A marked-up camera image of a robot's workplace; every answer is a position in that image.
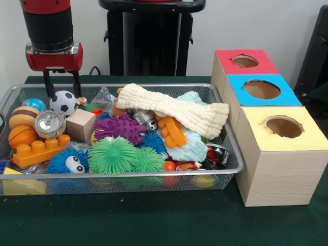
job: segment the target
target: white wall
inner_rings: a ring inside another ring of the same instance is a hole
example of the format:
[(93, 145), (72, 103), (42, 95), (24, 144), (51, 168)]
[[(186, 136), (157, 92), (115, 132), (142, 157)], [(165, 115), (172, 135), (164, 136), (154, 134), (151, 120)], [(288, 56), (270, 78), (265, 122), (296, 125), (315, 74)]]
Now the white wall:
[[(106, 10), (97, 0), (71, 0), (74, 39), (85, 51), (81, 74), (99, 66), (108, 74), (108, 47), (103, 43)], [(188, 75), (210, 75), (215, 49), (264, 49), (293, 86), (320, 7), (325, 0), (208, 0), (195, 13)], [(32, 72), (25, 60), (29, 41), (18, 0), (0, 7), (0, 87), (24, 83)]]

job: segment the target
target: yellow box top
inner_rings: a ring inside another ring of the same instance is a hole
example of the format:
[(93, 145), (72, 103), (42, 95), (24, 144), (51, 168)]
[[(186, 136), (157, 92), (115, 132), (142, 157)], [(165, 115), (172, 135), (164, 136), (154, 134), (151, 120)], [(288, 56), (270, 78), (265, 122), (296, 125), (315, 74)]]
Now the yellow box top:
[(242, 107), (262, 151), (328, 150), (305, 107)]

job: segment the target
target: small soccer ball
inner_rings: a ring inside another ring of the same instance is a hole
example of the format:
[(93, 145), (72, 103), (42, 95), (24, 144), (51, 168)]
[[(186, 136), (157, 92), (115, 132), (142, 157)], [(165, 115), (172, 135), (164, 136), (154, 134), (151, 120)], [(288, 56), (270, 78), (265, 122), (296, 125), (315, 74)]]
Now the small soccer ball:
[(57, 91), (54, 99), (50, 99), (50, 109), (69, 116), (78, 108), (77, 99), (69, 91)]

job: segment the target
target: orange toy ball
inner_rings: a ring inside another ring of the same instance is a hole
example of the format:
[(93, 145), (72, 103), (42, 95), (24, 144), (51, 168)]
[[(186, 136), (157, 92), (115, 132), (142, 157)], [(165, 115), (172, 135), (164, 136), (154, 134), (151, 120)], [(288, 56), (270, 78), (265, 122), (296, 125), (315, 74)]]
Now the orange toy ball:
[(9, 119), (9, 127), (10, 129), (14, 129), (18, 126), (34, 126), (34, 121), (37, 115), (39, 114), (39, 110), (32, 107), (18, 107), (16, 108)]
[(36, 141), (37, 135), (32, 127), (19, 126), (11, 130), (8, 136), (8, 142), (13, 150), (16, 150), (19, 145), (31, 145)]
[(177, 166), (178, 165), (175, 162), (170, 161), (170, 160), (167, 160), (164, 163), (165, 171), (167, 171), (167, 172), (176, 171)]

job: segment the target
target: orange toy block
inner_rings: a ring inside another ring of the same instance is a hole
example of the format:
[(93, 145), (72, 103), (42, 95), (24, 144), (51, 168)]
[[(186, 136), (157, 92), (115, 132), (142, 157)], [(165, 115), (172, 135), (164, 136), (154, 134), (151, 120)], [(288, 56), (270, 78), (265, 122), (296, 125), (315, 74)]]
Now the orange toy block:
[(20, 168), (50, 160), (58, 154), (71, 140), (70, 136), (62, 135), (58, 139), (47, 139), (44, 142), (35, 141), (32, 146), (19, 145), (17, 153), (13, 155), (13, 162)]
[(158, 115), (155, 115), (155, 118), (168, 148), (181, 147), (187, 143), (186, 136), (175, 118), (170, 116), (159, 117)]

